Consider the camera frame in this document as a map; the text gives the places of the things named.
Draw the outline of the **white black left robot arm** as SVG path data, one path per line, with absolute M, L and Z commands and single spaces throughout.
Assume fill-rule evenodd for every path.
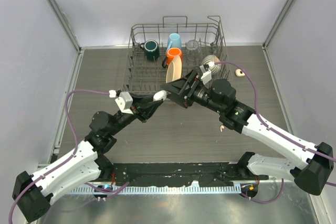
M 166 92 L 136 95 L 125 91 L 107 92 L 118 106 L 116 114 L 104 111 L 94 114 L 90 132 L 82 140 L 75 138 L 75 147 L 48 166 L 29 174 L 17 175 L 12 198 L 27 222 L 42 217 L 64 194 L 92 180 L 107 181 L 113 165 L 105 153 L 116 143 L 114 135 L 134 120 L 146 122 L 166 99 Z

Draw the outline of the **white earbud charging case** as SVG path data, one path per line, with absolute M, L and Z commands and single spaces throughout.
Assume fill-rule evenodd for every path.
M 161 90 L 159 92 L 156 92 L 153 95 L 153 101 L 160 101 L 160 100 L 165 100 L 167 97 L 167 92 L 165 90 Z

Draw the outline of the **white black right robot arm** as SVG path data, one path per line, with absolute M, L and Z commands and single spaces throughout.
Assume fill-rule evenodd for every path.
M 245 153 L 237 166 L 242 179 L 254 175 L 268 175 L 294 182 L 300 189 L 319 196 L 333 170 L 333 149 L 322 142 L 318 145 L 298 138 L 267 121 L 253 108 L 236 99 L 236 90 L 226 79 L 212 81 L 209 71 L 200 76 L 196 70 L 181 77 L 170 72 L 162 88 L 170 100 L 188 108 L 198 103 L 219 115 L 223 127 L 252 137 L 276 152 L 282 158 L 264 157 Z

